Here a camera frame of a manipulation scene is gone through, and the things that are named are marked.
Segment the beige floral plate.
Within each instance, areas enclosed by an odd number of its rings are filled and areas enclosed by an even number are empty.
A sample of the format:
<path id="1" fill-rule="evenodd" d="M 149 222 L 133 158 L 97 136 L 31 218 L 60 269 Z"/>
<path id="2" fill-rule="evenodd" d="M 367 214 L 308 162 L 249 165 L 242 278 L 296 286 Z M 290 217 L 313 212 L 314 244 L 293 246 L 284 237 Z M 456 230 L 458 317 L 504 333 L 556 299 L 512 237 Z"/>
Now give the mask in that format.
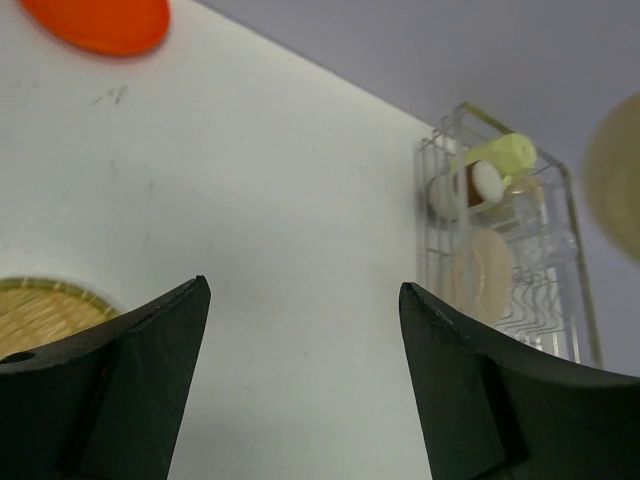
<path id="1" fill-rule="evenodd" d="M 630 259 L 639 260 L 639 94 L 599 122 L 583 157 L 583 191 L 594 221 Z"/>

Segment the yellow woven pattern plate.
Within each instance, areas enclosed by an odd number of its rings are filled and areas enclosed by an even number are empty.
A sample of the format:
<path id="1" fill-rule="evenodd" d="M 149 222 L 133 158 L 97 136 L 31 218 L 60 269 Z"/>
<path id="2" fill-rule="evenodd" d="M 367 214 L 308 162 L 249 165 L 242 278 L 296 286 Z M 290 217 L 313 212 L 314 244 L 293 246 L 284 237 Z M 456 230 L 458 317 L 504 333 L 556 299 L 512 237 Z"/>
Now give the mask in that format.
<path id="1" fill-rule="evenodd" d="M 39 348 L 110 321 L 120 311 L 96 292 L 46 277 L 1 280 L 1 357 Z"/>

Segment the pale green mug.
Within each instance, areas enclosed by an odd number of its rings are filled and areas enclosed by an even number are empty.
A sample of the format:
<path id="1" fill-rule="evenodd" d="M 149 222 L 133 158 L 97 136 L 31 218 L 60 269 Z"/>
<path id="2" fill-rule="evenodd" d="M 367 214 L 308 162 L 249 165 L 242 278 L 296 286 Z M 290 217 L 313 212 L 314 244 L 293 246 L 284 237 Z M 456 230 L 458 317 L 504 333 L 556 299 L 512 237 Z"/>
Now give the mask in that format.
<path id="1" fill-rule="evenodd" d="M 519 133 L 502 135 L 463 152 L 465 165 L 486 161 L 493 165 L 505 187 L 515 178 L 530 173 L 536 164 L 537 150 L 533 142 Z"/>

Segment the clear plastic cup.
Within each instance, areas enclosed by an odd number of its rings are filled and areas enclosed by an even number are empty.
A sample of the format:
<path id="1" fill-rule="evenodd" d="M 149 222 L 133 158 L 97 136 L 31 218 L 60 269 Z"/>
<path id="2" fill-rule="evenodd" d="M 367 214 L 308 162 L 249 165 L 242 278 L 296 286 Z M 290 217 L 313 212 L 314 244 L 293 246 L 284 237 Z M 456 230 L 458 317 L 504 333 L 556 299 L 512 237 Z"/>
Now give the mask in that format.
<path id="1" fill-rule="evenodd" d="M 528 193 L 507 195 L 484 212 L 488 224 L 502 234 L 537 234 L 543 225 L 540 204 Z"/>

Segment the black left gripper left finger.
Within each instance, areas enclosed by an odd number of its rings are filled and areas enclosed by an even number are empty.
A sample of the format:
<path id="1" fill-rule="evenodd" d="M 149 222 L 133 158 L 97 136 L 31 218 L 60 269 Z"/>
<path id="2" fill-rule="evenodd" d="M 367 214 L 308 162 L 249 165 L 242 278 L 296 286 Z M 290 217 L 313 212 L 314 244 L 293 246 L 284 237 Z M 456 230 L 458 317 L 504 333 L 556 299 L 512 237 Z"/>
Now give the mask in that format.
<path id="1" fill-rule="evenodd" d="M 4 479 L 165 479 L 209 313 L 197 276 L 1 361 Z"/>

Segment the wire dish rack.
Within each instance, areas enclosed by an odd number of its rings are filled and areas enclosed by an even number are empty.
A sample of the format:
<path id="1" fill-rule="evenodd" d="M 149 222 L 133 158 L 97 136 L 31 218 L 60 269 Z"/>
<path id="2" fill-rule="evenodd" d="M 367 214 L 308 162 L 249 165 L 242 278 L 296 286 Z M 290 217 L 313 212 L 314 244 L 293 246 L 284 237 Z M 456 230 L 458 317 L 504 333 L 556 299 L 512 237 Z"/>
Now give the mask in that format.
<path id="1" fill-rule="evenodd" d="M 419 280 L 542 352 L 603 364 L 568 167 L 471 103 L 415 159 Z"/>

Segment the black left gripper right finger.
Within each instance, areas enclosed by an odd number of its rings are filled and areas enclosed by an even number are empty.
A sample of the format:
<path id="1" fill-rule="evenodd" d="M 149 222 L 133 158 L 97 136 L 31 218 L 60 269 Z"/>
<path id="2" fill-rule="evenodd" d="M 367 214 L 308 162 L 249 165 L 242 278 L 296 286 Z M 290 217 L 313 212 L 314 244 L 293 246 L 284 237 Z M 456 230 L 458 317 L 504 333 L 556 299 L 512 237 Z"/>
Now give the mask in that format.
<path id="1" fill-rule="evenodd" d="M 529 347 L 414 283 L 399 317 L 435 479 L 635 479 L 639 381 Z"/>

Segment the beige plate black spot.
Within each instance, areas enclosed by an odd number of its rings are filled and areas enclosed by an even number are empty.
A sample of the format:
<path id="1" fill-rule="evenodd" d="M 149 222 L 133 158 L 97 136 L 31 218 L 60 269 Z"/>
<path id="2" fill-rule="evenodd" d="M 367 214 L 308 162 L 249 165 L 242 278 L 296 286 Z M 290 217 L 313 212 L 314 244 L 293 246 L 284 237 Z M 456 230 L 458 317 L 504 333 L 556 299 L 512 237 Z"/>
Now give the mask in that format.
<path id="1" fill-rule="evenodd" d="M 470 250 L 459 248 L 444 271 L 441 298 L 460 312 L 490 325 L 510 301 L 513 258 L 503 237 L 490 229 L 476 229 Z"/>

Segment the metal tumbler cup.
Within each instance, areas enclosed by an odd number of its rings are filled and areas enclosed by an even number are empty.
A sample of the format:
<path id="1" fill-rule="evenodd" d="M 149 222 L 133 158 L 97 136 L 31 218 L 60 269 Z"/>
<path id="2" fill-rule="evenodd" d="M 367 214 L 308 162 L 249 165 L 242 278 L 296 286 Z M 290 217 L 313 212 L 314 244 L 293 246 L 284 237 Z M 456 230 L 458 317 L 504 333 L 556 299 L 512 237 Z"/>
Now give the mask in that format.
<path id="1" fill-rule="evenodd" d="M 437 218 L 456 221 L 468 212 L 477 213 L 501 202 L 510 181 L 491 163 L 476 161 L 463 170 L 432 179 L 427 191 L 428 206 Z"/>

